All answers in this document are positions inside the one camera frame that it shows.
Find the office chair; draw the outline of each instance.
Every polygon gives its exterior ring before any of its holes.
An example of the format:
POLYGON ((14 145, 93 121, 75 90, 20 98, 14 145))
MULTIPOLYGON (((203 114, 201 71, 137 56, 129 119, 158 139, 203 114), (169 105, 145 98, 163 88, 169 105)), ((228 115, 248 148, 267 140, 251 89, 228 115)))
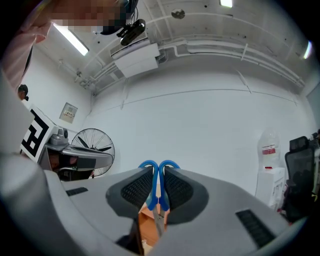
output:
POLYGON ((295 222, 311 213, 315 198, 314 186, 315 150, 305 136, 290 141, 285 154, 289 179, 282 209, 288 221, 295 222))

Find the white wall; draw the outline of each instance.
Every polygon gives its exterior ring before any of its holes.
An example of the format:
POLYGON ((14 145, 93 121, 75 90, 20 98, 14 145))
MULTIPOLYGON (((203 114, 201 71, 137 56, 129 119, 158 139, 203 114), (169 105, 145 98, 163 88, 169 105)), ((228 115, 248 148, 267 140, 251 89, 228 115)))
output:
POLYGON ((254 194, 257 143, 264 129, 278 131, 283 166, 289 140, 312 130, 293 84, 232 58, 180 58, 130 78, 123 89, 119 83, 98 95, 83 126, 101 129, 114 143, 115 160, 107 175, 144 160, 170 159, 254 194))
POLYGON ((28 86, 27 106, 35 104, 58 126, 68 129, 69 141, 81 131, 86 116, 90 112, 91 93, 85 90, 64 70, 37 48, 33 49, 30 67, 22 81, 28 86), (78 108, 73 123, 61 120, 60 114, 66 102, 78 108))

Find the fluorescent light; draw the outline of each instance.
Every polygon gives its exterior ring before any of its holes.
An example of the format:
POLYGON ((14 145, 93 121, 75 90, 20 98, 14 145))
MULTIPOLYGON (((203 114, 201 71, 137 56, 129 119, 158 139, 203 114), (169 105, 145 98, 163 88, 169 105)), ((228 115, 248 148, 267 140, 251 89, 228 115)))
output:
POLYGON ((312 44, 310 41, 308 41, 308 47, 306 48, 304 56, 303 56, 304 59, 307 59, 309 57, 309 55, 311 53, 311 49, 312 49, 312 44))
POLYGON ((232 0, 220 0, 220 5, 231 8, 232 0))
POLYGON ((83 55, 88 53, 88 48, 66 26, 53 23, 55 28, 83 55))

